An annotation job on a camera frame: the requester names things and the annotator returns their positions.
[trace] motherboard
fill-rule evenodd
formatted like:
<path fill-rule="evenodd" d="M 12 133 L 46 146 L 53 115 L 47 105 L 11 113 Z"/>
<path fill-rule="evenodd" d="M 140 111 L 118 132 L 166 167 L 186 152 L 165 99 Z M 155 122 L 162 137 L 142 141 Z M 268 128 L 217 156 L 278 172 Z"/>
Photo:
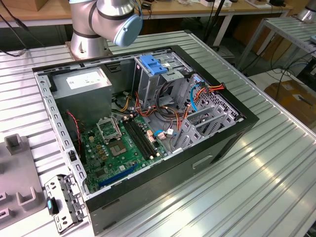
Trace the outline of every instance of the motherboard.
<path fill-rule="evenodd" d="M 151 136 L 153 133 L 141 116 L 108 121 L 81 134 L 84 151 L 80 159 L 92 193 L 167 156 L 161 141 Z M 119 137 L 107 139 L 117 133 Z"/>

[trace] yellow wire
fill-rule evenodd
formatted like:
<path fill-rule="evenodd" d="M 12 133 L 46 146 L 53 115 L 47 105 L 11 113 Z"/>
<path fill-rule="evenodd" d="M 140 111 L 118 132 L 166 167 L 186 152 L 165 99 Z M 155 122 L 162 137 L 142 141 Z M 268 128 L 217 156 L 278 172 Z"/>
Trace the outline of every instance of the yellow wire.
<path fill-rule="evenodd" d="M 120 112 L 124 112 L 124 111 L 127 109 L 128 101 L 129 101 L 129 97 L 128 97 L 127 100 L 126 100 L 126 104 L 125 104 L 124 108 L 121 109 L 121 110 L 119 110 Z"/>

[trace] blue tab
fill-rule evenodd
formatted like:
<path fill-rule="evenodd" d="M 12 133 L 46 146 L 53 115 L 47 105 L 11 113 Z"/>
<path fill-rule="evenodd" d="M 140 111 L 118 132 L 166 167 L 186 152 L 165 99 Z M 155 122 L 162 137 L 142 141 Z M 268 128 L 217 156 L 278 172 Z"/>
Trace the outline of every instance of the blue tab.
<path fill-rule="evenodd" d="M 152 55 L 144 55 L 139 57 L 142 63 L 153 75 L 158 75 L 168 72 L 167 68 L 164 68 L 159 61 Z"/>

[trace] cardboard box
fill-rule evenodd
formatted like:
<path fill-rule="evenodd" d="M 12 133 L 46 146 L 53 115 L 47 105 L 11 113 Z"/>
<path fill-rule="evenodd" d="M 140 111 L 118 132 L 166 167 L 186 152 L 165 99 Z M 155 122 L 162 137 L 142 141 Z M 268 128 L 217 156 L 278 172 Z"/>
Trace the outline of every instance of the cardboard box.
<path fill-rule="evenodd" d="M 265 89 L 265 93 L 275 99 L 277 83 Z M 295 80 L 283 81 L 277 102 L 310 129 L 316 126 L 316 98 Z"/>
<path fill-rule="evenodd" d="M 4 5 L 30 11 L 39 11 L 48 0 L 2 0 Z"/>

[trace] wooden desk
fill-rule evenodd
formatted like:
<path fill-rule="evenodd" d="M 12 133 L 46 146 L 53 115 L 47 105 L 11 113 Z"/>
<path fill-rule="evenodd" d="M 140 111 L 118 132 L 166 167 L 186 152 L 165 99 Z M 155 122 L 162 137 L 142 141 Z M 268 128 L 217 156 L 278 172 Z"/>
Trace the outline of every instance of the wooden desk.
<path fill-rule="evenodd" d="M 219 45 L 224 33 L 234 15 L 247 15 L 247 14 L 264 14 L 264 13 L 282 13 L 281 16 L 286 16 L 292 9 L 291 6 L 286 7 L 272 7 L 268 9 L 255 8 L 244 0 L 239 0 L 233 3 L 231 7 L 224 7 L 220 15 L 225 16 L 225 20 L 221 26 L 219 34 L 214 42 L 214 45 Z M 47 26 L 47 25 L 65 25 L 72 24 L 70 5 L 67 0 L 49 0 L 38 12 L 27 11 L 18 8 L 9 7 L 12 14 L 22 20 L 27 26 Z M 153 2 L 152 5 L 152 19 L 165 19 L 165 18 L 183 18 L 183 17 L 199 17 L 209 16 L 211 7 L 206 7 L 200 3 L 193 3 L 192 5 L 184 6 L 176 0 L 172 2 Z M 3 7 L 0 7 L 0 14 L 9 23 L 17 27 L 12 21 L 8 13 Z M 144 19 L 149 17 L 149 11 L 143 10 Z M 0 21 L 0 28 L 7 27 L 7 25 Z"/>

